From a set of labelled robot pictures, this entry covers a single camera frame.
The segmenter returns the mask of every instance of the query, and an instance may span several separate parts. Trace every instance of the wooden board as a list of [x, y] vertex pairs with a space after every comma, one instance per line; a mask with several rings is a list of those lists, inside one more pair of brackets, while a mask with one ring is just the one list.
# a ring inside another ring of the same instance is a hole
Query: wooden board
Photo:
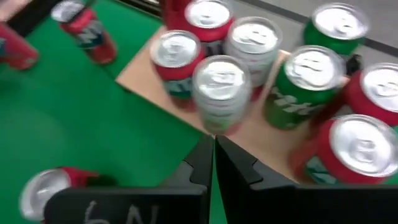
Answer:
[[31, 1], [32, 0], [0, 0], [0, 21], [7, 22]]
[[[151, 40], [119, 74], [116, 82], [206, 133], [196, 113], [179, 110], [171, 103], [167, 93], [164, 91], [160, 78], [152, 69], [149, 47], [151, 42], [163, 32], [164, 28], [161, 28], [154, 34]], [[294, 180], [291, 171], [287, 167], [287, 156], [308, 135], [308, 125], [304, 123], [295, 130], [281, 131], [269, 126], [261, 114], [264, 98], [274, 82], [281, 61], [288, 54], [288, 52], [280, 51], [260, 99], [251, 104], [249, 113], [240, 130], [228, 137], [264, 164]]]

